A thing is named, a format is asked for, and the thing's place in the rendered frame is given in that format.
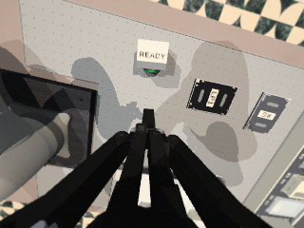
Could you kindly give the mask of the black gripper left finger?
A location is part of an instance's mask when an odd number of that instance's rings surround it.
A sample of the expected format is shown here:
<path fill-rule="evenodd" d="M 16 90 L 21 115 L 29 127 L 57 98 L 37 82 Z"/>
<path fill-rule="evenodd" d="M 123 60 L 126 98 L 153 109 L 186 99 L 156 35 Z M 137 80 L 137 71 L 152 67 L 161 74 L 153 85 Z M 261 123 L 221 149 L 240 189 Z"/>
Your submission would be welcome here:
<path fill-rule="evenodd" d="M 74 228 L 125 160 L 100 228 L 132 228 L 147 146 L 149 109 L 130 133 L 119 131 L 42 197 L 0 220 L 0 228 Z"/>

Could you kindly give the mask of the beige one-well reservoir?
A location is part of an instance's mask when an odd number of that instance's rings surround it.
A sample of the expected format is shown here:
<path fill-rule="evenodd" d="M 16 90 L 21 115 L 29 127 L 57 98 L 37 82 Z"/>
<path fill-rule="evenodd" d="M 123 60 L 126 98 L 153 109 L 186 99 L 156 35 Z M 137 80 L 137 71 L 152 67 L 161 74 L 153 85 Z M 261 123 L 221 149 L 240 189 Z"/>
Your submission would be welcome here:
<path fill-rule="evenodd" d="M 290 198 L 297 198 L 304 200 L 304 176 L 294 175 L 284 185 L 282 190 Z M 299 188 L 299 189 L 298 189 Z"/>

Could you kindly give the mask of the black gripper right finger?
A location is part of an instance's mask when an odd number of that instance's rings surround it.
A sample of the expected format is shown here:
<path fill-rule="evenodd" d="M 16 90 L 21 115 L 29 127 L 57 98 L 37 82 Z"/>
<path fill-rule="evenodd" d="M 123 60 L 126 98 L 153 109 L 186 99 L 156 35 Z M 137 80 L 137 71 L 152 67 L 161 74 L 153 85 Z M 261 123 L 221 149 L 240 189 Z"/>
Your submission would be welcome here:
<path fill-rule="evenodd" d="M 160 228 L 191 228 L 171 169 L 206 228 L 273 228 L 241 204 L 180 137 L 156 128 L 154 109 L 146 149 L 150 202 L 158 206 Z"/>

